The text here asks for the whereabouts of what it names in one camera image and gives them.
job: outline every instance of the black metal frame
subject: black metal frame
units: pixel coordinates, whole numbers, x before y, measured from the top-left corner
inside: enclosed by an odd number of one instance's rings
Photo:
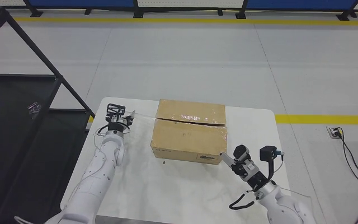
[[[356,11],[354,10],[357,5],[357,1],[352,5],[350,9],[316,9],[316,8],[247,8],[248,0],[244,0],[242,8],[217,8],[217,7],[139,7],[138,1],[133,0],[133,7],[118,7],[118,6],[108,6],[108,7],[99,7],[99,6],[90,6],[90,7],[81,7],[81,6],[32,6],[29,3],[29,0],[24,0],[28,2],[27,6],[6,6],[6,8],[28,8],[32,13],[38,9],[84,9],[85,15],[89,15],[92,10],[108,10],[108,11],[124,11],[124,12],[134,12],[134,18],[143,18],[144,12],[171,12],[171,11],[201,11],[201,10],[217,10],[218,15],[223,15],[223,10],[239,10],[239,13],[236,13],[236,18],[246,18],[246,10],[254,11],[294,11],[294,12],[342,12],[341,15],[337,15],[340,20],[348,21],[348,15],[351,15],[353,18],[356,18]]]
[[[90,115],[94,118],[94,112],[87,106],[87,104],[82,100],[79,94],[76,93],[76,91],[62,76],[62,74],[55,68],[55,66],[50,62],[50,60],[48,60],[45,54],[36,46],[36,44],[31,40],[31,38],[13,19],[10,13],[3,7],[0,7],[0,19],[0,25],[3,25],[5,22],[7,22],[15,30],[15,32],[17,32],[17,34],[24,40],[24,42],[31,48],[31,50],[41,59],[41,61],[53,72],[53,74],[56,76],[56,78],[58,78],[60,83],[67,88],[67,90],[76,98],[76,100],[84,107],[84,109],[89,112]]]
[[[337,18],[341,21],[349,21],[348,16],[351,15],[353,18],[357,18],[354,8],[357,6],[358,0],[356,0],[348,10],[344,10],[342,14],[336,15]]]
[[[248,3],[248,0],[244,0],[244,2],[242,3],[242,7],[241,7],[239,13],[235,14],[237,19],[239,19],[239,20],[245,20],[246,19],[245,10],[246,10],[246,7],[247,7],[247,3]]]
[[[21,166],[19,164],[22,164],[23,160],[25,159],[26,152],[28,147],[31,145],[32,141],[34,140],[37,131],[40,129],[40,126],[42,122],[44,121],[46,114],[49,111],[49,108],[51,106],[51,103],[53,102],[57,91],[59,90],[61,86],[61,81],[59,79],[56,79],[53,75],[36,75],[36,74],[0,74],[0,80],[3,79],[28,79],[28,80],[41,80],[41,81],[49,81],[53,82],[53,91],[51,92],[51,95],[48,97],[48,100],[46,100],[46,103],[43,105],[41,110],[39,111],[38,115],[36,116],[35,122],[31,125],[28,135],[23,140],[22,146],[20,148],[20,152],[17,154],[16,158],[14,159],[16,163],[11,165],[11,168],[9,169],[9,173],[6,175],[6,179],[4,180],[5,183],[12,183],[12,184],[5,184],[4,190],[7,192],[9,189],[11,189],[11,186],[13,185],[13,181],[9,181],[10,179],[17,176],[18,171],[20,170]],[[3,202],[5,200],[6,195],[0,194],[0,202]]]
[[[44,13],[38,11],[34,6],[32,6],[29,0],[23,0],[23,2],[32,13],[30,17],[40,17]]]

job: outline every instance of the black base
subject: black base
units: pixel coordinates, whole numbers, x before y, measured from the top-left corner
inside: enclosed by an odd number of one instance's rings
[[[136,11],[133,14],[133,18],[143,18],[143,14],[144,14],[143,11]]]
[[[357,18],[357,14],[355,12],[351,12],[350,15],[352,16],[352,18]]]
[[[88,8],[88,9],[86,9],[86,11],[84,12],[84,14],[85,14],[86,16],[88,16],[89,14],[91,14],[91,12],[92,12],[92,9],[91,9],[91,8]]]
[[[39,18],[43,13],[44,13],[44,12],[37,11],[37,12],[31,14],[30,17],[32,17],[32,18]]]
[[[349,21],[349,18],[347,16],[343,16],[341,14],[336,15],[336,16],[340,21]]]
[[[242,14],[240,14],[240,13],[235,13],[235,16],[236,16],[236,18],[237,18],[238,20],[245,20],[245,19],[246,19],[245,13],[242,13]]]

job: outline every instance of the metal pole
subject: metal pole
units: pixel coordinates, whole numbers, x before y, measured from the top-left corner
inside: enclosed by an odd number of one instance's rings
[[[76,93],[72,86],[65,80],[61,73],[55,68],[55,66],[48,60],[44,53],[36,46],[31,38],[24,32],[24,30],[17,24],[12,16],[7,12],[7,22],[17,32],[17,34],[24,40],[24,42],[35,52],[35,54],[41,59],[42,62],[53,72],[53,74],[61,80],[61,83],[68,89],[68,91],[78,100],[78,102],[87,110],[90,115],[94,118],[94,112],[87,106],[82,98]]]
[[[133,18],[143,18],[144,12],[138,6],[138,0],[133,0],[134,14]]]
[[[237,19],[246,19],[245,10],[246,10],[246,7],[247,7],[247,3],[248,3],[248,0],[244,0],[244,2],[242,3],[242,7],[241,7],[239,13],[235,14]]]
[[[357,6],[357,4],[358,4],[358,0],[356,0],[348,10],[343,11],[342,14],[340,15],[336,15],[337,18],[341,21],[349,21],[348,16],[354,13],[354,8]]]
[[[23,0],[23,2],[32,13],[30,17],[40,17],[44,13],[44,12],[39,12],[34,6],[32,6],[29,0]]]
[[[0,27],[6,22],[6,11],[3,7],[0,7]]]

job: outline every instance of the white robotic arm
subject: white robotic arm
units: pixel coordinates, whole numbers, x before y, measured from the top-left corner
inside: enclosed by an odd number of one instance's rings
[[[116,165],[120,165],[123,158],[124,130],[129,129],[134,119],[134,112],[131,116],[122,117],[124,112],[124,106],[108,105],[108,125],[101,128],[108,127],[108,131],[101,147],[96,150],[68,204],[46,224],[95,224],[97,212],[113,180]],[[271,180],[274,174],[273,160],[277,155],[283,156],[276,147],[266,146],[260,149],[260,160],[268,162],[268,177],[260,172],[251,160],[248,148],[243,145],[235,149],[235,159],[226,153],[220,155],[235,174],[250,185],[256,200],[267,209],[270,224],[315,224],[310,210],[302,202],[284,195],[280,186]],[[229,208],[239,210],[254,204],[253,201],[245,206],[234,207],[243,197],[244,194]]]
[[[253,163],[249,155],[249,150],[244,145],[236,147],[234,151],[235,159],[230,158],[226,153],[221,153],[223,161],[247,182],[256,196],[256,200],[267,209],[267,218],[270,224],[315,224],[314,217],[310,210],[302,202],[295,198],[284,195],[273,180],[274,158],[283,155],[277,151],[276,147],[265,146],[260,149],[260,160],[268,162],[268,178],[260,172],[259,168]],[[237,204],[244,194],[233,204],[230,209],[239,210],[254,204],[251,202],[246,206],[233,207]]]
[[[131,116],[121,117],[124,112],[123,106],[108,106],[106,120],[109,124],[105,126],[108,131],[100,149],[96,150],[68,204],[46,224],[95,224],[97,212],[112,183],[116,165],[119,166],[123,158],[123,131],[129,129],[133,122],[134,112]]]
[[[269,223],[303,223],[315,224],[314,217],[307,206],[295,198],[284,195],[280,186],[269,181],[265,186],[255,192],[258,202],[267,209]]]

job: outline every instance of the electrical cable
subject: electrical cable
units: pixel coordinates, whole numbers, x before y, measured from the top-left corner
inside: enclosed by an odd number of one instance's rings
[[[232,210],[240,210],[240,209],[245,209],[245,208],[248,208],[248,207],[250,207],[250,206],[253,206],[253,204],[255,204],[254,201],[249,202],[248,204],[246,204],[246,205],[244,205],[244,206],[236,206],[236,207],[234,207],[234,205],[236,205],[237,203],[239,203],[239,201],[241,201],[241,199],[243,199],[243,197],[245,197],[245,195],[246,195],[247,193],[250,193],[250,192],[253,192],[253,190],[246,190],[246,191],[239,197],[239,199],[237,199],[236,201],[234,201],[233,203],[231,203],[231,204],[229,205],[229,208],[232,209]]]
[[[20,218],[19,216],[14,216],[13,219],[20,224],[33,224],[32,222],[26,221],[22,218]]]
[[[281,155],[281,165],[279,166],[279,168],[277,168],[277,170],[274,171],[274,173],[280,170],[283,164],[284,164],[284,155]]]
[[[278,170],[280,170],[283,164],[284,164],[284,162],[281,161],[281,165],[279,166],[279,168],[277,168],[277,170],[274,171],[274,173],[277,172]]]
[[[353,157],[353,154],[352,154],[351,150],[348,148],[348,146],[347,146],[347,144],[346,144],[346,142],[345,142],[345,135],[344,135],[343,129],[342,129],[341,127],[338,127],[338,128],[335,128],[334,130],[338,130],[337,135],[338,135],[338,137],[339,137],[339,138],[342,140],[342,142],[343,142],[343,152],[344,152],[344,155],[345,155],[345,158],[346,158],[346,162],[347,162],[349,168],[351,169],[353,175],[354,175],[355,178],[358,180],[358,176],[357,176],[357,175],[355,174],[355,172],[353,171],[353,169],[352,169],[352,167],[351,167],[351,165],[349,164],[348,159],[347,159],[346,148],[347,148],[347,150],[349,151],[349,153],[350,153],[350,155],[351,155],[351,157],[352,157],[352,160],[353,160],[353,163],[354,163],[355,167],[358,169],[358,166],[357,166],[357,163],[356,163],[356,161],[355,161],[355,159],[354,159],[354,157]]]

